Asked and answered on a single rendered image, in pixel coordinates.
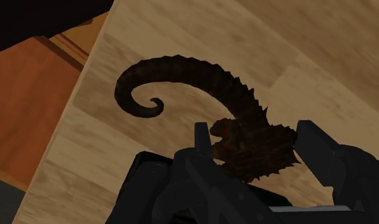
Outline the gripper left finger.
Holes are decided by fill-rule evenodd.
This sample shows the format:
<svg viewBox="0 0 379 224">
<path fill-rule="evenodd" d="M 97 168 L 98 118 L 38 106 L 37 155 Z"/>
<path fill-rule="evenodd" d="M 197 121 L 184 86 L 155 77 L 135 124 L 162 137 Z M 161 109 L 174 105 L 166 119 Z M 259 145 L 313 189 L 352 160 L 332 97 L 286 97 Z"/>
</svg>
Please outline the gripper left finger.
<svg viewBox="0 0 379 224">
<path fill-rule="evenodd" d="M 106 224 L 284 224 L 249 185 L 212 159 L 207 124 L 173 159 L 136 154 Z"/>
</svg>

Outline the dark brown spiky lizard figure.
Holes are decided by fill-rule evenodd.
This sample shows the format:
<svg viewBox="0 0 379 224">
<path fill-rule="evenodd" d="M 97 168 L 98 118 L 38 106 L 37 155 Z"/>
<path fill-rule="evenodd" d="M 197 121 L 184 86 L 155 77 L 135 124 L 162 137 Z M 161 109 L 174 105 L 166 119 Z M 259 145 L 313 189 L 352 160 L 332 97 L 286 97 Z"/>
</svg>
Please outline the dark brown spiky lizard figure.
<svg viewBox="0 0 379 224">
<path fill-rule="evenodd" d="M 154 107 L 141 106 L 132 97 L 132 90 L 159 82 L 198 88 L 217 99 L 233 115 L 215 121 L 209 129 L 211 135 L 220 137 L 212 145 L 212 156 L 223 161 L 222 168 L 230 177 L 250 183 L 298 163 L 294 154 L 296 131 L 270 124 L 267 109 L 260 106 L 254 89 L 218 64 L 182 55 L 140 60 L 117 79 L 114 98 L 132 116 L 156 117 L 164 109 L 163 101 L 154 97 Z"/>
</svg>

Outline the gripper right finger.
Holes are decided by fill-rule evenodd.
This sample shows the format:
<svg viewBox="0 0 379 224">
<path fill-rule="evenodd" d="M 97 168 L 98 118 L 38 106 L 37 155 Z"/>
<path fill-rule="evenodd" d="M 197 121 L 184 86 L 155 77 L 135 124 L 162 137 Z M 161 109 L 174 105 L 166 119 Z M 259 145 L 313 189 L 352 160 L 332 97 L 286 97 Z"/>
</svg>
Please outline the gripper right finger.
<svg viewBox="0 0 379 224">
<path fill-rule="evenodd" d="M 322 186 L 333 188 L 334 204 L 362 211 L 369 224 L 379 224 L 379 160 L 337 143 L 310 120 L 300 120 L 296 132 L 296 153 Z"/>
</svg>

